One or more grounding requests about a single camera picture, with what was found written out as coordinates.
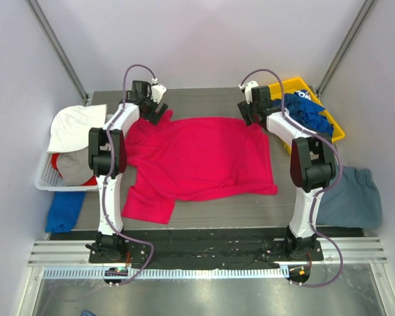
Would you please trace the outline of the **pink t shirt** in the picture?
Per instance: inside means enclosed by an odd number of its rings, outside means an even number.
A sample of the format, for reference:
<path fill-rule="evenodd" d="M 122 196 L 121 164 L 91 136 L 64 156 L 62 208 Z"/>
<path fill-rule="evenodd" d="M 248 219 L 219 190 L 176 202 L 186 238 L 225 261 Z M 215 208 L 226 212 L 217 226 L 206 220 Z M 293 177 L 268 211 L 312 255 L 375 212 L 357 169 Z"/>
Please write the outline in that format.
<path fill-rule="evenodd" d="M 274 196 L 269 138 L 256 124 L 226 117 L 141 118 L 125 141 L 136 168 L 121 215 L 168 224 L 176 201 L 208 201 L 240 194 Z"/>

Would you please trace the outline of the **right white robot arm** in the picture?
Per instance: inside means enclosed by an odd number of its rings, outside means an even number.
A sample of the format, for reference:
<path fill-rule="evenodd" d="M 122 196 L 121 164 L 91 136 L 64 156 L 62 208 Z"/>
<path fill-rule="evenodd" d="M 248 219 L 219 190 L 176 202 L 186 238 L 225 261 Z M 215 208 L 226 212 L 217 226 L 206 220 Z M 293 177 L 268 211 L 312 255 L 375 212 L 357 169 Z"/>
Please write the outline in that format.
<path fill-rule="evenodd" d="M 275 107 L 269 87 L 251 81 L 239 88 L 245 100 L 238 108 L 246 124 L 260 125 L 291 147 L 290 177 L 296 187 L 296 202 L 286 231 L 284 254 L 293 260 L 301 259 L 315 249 L 320 200 L 336 174 L 330 141 L 296 122 L 285 108 L 285 98 Z"/>

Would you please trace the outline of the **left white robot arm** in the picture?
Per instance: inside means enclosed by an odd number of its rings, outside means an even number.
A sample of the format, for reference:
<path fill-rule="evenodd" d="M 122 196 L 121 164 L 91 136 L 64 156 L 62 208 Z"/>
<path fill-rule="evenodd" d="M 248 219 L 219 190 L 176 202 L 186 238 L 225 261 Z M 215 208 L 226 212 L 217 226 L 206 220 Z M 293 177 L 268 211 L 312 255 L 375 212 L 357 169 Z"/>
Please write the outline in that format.
<path fill-rule="evenodd" d="M 156 125 L 168 105 L 161 104 L 167 91 L 154 78 L 151 82 L 135 80 L 124 92 L 117 111 L 102 128 L 91 128 L 88 134 L 88 165 L 99 190 L 99 226 L 90 250 L 90 263 L 118 263 L 128 255 L 123 237 L 120 188 L 127 166 L 124 139 L 132 125 L 143 118 Z"/>

